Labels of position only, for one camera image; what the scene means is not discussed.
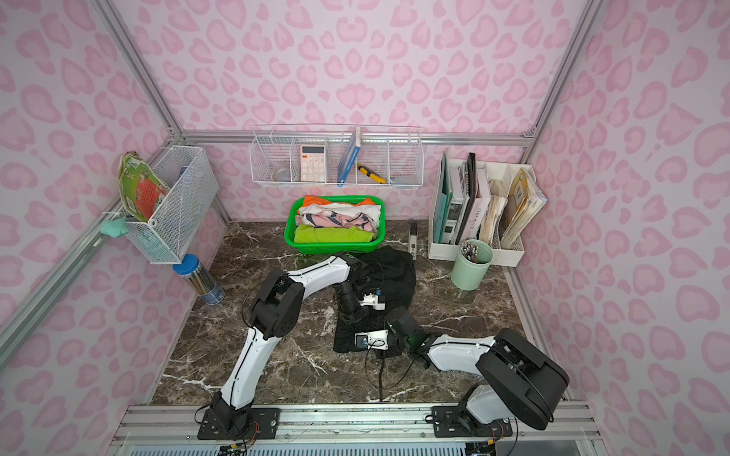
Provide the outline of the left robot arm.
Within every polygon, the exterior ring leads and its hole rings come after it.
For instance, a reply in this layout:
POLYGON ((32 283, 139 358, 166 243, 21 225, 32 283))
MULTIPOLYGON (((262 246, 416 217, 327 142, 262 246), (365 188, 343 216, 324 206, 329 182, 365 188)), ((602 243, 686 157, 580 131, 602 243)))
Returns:
POLYGON ((243 437, 253 421, 250 410, 260 376, 275 347, 297 325, 304 300, 333 285, 354 285, 365 277, 365 263, 345 252, 297 271, 271 272, 255 297, 241 353, 214 395, 205 423, 231 438, 243 437))

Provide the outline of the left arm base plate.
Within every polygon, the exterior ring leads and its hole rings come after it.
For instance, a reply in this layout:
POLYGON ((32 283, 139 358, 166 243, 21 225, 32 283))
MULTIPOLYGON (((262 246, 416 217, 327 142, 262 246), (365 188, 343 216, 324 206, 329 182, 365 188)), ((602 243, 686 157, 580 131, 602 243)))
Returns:
POLYGON ((232 408, 223 404, 209 408, 199 427, 199 440, 231 440, 243 442, 276 438, 281 417, 280 408, 232 408))

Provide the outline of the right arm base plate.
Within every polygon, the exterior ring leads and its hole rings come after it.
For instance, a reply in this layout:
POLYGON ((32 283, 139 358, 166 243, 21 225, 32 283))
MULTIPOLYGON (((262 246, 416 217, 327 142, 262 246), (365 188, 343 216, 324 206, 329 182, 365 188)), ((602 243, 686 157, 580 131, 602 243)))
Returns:
POLYGON ((435 406, 425 417, 433 426, 437 438, 486 437, 499 440, 513 436, 508 419, 497 419, 488 424, 480 422, 465 406, 435 406))

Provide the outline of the black shorts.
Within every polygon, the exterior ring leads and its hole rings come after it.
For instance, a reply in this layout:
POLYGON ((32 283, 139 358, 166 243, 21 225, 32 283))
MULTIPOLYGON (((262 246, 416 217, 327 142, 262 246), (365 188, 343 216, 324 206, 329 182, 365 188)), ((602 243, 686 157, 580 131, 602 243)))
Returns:
POLYGON ((355 286, 359 300, 365 293, 380 290, 386 309, 379 312, 366 307, 369 316, 359 322, 344 322, 338 317, 333 342, 336 353, 365 351, 355 347, 355 334, 384 330, 387 313, 397 307, 409 308, 416 291, 416 266, 410 253, 386 246, 351 256, 357 260, 355 276, 347 281, 355 286))

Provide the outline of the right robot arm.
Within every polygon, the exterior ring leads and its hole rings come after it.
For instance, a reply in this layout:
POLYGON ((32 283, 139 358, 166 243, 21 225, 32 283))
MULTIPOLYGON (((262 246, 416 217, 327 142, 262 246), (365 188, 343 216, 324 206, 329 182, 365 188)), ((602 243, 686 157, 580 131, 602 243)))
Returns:
POLYGON ((413 316, 397 308, 385 317, 388 341, 424 368, 480 375, 455 406, 434 406, 426 421, 439 438, 511 435, 514 418, 537 431, 554 421, 570 385, 567 373, 518 332, 463 338, 429 334, 413 316))

